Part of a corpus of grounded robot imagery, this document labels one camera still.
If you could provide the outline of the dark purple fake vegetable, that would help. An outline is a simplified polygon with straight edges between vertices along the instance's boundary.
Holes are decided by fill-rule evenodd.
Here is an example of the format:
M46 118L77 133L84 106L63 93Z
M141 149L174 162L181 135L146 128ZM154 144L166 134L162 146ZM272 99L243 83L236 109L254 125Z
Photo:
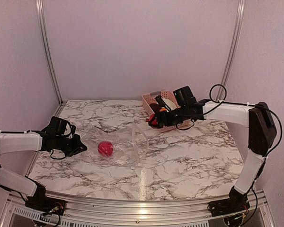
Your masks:
M157 103L151 103L151 104L149 104L149 106L150 106L150 108L152 109L152 111L154 113L159 112L160 109L161 109L161 106L159 104L157 104Z

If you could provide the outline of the aluminium frame post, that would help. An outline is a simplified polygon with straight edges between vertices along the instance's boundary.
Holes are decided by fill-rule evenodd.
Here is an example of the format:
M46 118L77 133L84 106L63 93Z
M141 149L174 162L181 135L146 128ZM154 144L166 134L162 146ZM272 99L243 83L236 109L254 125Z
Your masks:
M240 34L242 31L244 11L245 11L245 4L246 4L245 0L238 1L237 13L236 13L236 18L235 18L235 23L234 23L234 30L232 34L230 50L229 50L228 58L226 61L226 65L225 65L222 80L221 80L222 85L224 86L227 85L227 82L230 78L235 53L239 45Z
M47 67L49 70L53 90L54 90L58 105L62 105L63 99L62 99L62 95L61 95L60 88L58 85L58 80L56 77L54 64L53 64L53 60L51 56L50 45L49 45L49 40L48 40L48 35L47 35L47 30L46 30L44 4L42 0L36 0L36 10L37 10L37 15L38 15L39 28L41 32L41 40L43 43L43 49L45 53L46 63L47 63Z

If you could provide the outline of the left aluminium frame post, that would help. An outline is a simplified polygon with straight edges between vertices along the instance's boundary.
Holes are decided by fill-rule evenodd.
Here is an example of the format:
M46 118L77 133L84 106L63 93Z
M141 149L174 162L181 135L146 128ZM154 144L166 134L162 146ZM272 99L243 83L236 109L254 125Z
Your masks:
M62 105L63 99L62 99L62 95L61 95L60 88L58 85L58 80L56 77L54 64L53 64L53 60L51 56L50 45L49 45L49 40L48 40L48 35L47 35L47 30L46 30L44 4L42 0L36 0L36 10L37 10L37 15L38 15L39 28L41 32L41 40L43 43L43 49L45 53L46 63L47 63L47 67L49 70L53 90L54 90L58 105Z

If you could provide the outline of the red fake apple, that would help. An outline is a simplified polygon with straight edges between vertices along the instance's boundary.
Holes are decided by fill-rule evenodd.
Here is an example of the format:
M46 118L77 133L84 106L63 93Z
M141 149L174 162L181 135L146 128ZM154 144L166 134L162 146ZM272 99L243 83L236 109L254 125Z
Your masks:
M98 152L100 155L105 157L112 156L114 151L113 144L109 141L102 141L98 144Z

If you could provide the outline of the right aluminium frame post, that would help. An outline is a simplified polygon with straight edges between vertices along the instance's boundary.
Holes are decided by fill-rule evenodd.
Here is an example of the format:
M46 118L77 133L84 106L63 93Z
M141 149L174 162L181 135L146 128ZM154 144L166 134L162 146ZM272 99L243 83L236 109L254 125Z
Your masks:
M229 50L228 58L226 61L226 65L225 65L222 80L221 80L222 85L224 86L227 85L227 82L230 78L235 53L239 45L240 34L242 31L244 11L245 11L245 4L246 4L245 0L238 1L237 13L236 13L236 18L235 18L235 23L234 23L234 30L232 34L230 50Z

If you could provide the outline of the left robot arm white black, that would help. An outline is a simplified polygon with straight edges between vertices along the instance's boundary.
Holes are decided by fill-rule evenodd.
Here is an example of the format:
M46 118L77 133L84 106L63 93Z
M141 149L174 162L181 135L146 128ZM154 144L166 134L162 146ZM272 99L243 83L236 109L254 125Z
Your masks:
M18 152L53 152L59 150L64 157L72 157L87 150L76 134L76 126L53 116L41 131L0 131L0 156ZM0 165L0 187L27 196L26 204L47 210L50 199L46 189L38 182L21 176Z

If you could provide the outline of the front aluminium rail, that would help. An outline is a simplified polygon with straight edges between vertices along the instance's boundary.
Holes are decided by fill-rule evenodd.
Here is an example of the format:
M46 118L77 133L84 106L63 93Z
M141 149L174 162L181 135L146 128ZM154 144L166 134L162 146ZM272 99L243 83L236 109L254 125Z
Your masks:
M41 213L24 206L11 193L0 218L0 227L45 226L60 222L62 227L224 227L230 216L213 217L208 210L211 201L226 196L176 201L125 201L80 197L48 192L49 197L66 201L64 214L40 219Z

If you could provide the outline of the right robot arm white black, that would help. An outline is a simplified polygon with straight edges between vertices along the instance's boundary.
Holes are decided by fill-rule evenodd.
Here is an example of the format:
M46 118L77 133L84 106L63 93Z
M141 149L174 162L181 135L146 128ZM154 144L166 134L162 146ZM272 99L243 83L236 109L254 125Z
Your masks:
M211 96L198 101L188 86L175 90L173 95L178 105L175 109L161 96L155 98L161 109L149 117L150 127L178 128L185 121L222 121L243 130L247 148L240 176L228 198L210 202L208 209L213 215L218 215L248 207L248 193L261 176L269 154L281 142L283 128L280 118L266 102L230 102L224 98L214 100Z

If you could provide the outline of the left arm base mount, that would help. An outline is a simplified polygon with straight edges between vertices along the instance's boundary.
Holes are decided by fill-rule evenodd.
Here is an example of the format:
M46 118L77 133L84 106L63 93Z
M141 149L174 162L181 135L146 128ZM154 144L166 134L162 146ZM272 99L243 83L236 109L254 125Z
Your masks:
M34 210L42 211L44 215L51 213L63 215L66 201L51 197L28 197L25 206Z

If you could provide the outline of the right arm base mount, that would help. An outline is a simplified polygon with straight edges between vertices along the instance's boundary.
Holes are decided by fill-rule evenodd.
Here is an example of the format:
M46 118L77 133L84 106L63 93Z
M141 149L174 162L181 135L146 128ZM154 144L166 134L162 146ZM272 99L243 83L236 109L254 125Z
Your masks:
M242 202L237 202L235 199L231 198L212 201L209 202L207 206L207 209L211 213L212 217L246 211L249 208L250 204L247 199L243 200Z

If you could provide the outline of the white fake cabbage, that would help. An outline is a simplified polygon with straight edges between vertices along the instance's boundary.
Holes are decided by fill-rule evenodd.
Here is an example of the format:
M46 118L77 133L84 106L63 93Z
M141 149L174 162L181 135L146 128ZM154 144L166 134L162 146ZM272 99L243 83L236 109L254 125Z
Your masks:
M171 109L171 110L175 110L177 109L177 105L172 102L170 99L165 99L164 102L166 103L166 105Z

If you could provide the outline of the clear zip top bag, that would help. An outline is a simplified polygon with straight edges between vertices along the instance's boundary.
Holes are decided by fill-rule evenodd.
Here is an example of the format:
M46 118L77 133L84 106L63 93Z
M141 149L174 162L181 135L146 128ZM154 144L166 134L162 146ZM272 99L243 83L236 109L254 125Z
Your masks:
M104 132L92 126L81 138L87 150L82 155L90 162L101 166L141 166L142 158L149 149L149 140L137 124L131 123L114 132ZM98 144L109 141L113 144L112 156L99 154Z

